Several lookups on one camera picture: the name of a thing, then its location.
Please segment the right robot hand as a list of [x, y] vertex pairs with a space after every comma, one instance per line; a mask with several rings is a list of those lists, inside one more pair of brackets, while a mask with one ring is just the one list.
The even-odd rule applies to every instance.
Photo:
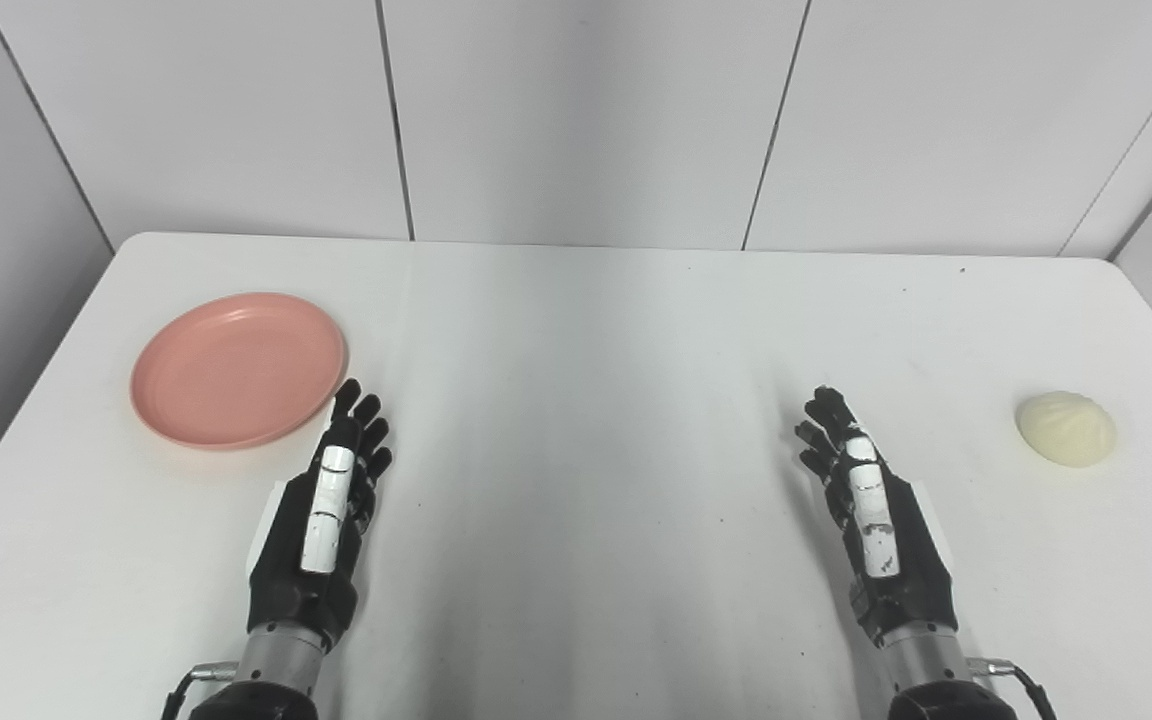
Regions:
[[819, 386], [794, 429], [801, 464], [814, 473], [852, 569], [850, 602], [882, 646], [901, 626], [960, 628], [952, 573], [938, 551], [914, 483], [892, 471], [836, 388]]

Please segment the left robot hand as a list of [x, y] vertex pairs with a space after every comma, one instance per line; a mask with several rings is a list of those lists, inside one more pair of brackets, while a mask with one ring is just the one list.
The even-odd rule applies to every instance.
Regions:
[[358, 606], [355, 570], [392, 464], [381, 401], [347, 379], [306, 469], [271, 495], [268, 529], [250, 569], [247, 632], [296, 624], [338, 646]]

